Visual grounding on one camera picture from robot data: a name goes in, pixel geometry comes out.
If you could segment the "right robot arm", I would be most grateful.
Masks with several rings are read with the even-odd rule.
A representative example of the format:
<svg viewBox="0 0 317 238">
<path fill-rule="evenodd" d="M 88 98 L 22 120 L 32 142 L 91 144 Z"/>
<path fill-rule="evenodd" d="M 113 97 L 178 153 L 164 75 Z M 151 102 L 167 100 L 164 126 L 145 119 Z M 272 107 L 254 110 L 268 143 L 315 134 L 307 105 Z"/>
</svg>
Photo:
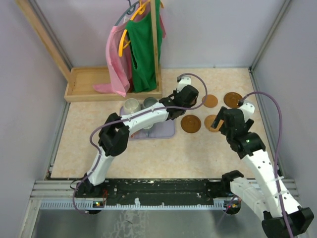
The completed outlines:
<svg viewBox="0 0 317 238">
<path fill-rule="evenodd" d="M 255 106 L 244 102 L 240 107 L 221 107 L 211 127 L 225 135 L 230 148 L 252 171 L 260 188 L 256 190 L 238 170 L 221 177 L 221 190 L 236 195 L 257 215 L 268 238 L 290 238 L 305 233 L 314 219 L 309 207 L 303 208 L 282 181 L 275 176 L 265 144 L 250 131 Z"/>
</svg>

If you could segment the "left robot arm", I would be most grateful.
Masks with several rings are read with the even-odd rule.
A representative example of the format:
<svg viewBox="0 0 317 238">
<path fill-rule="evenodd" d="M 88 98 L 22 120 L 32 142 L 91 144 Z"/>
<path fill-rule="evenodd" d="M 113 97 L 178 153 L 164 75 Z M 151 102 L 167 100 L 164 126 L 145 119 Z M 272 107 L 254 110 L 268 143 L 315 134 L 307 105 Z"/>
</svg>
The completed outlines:
<svg viewBox="0 0 317 238">
<path fill-rule="evenodd" d="M 173 93 L 148 108 L 122 116 L 110 114 L 105 124 L 94 131 L 99 132 L 98 143 L 92 144 L 98 153 L 75 191 L 99 196 L 113 160 L 126 150 L 132 134 L 152 124 L 174 120 L 194 108 L 199 92 L 191 85 L 192 76 L 189 73 L 178 76 L 178 85 Z"/>
</svg>

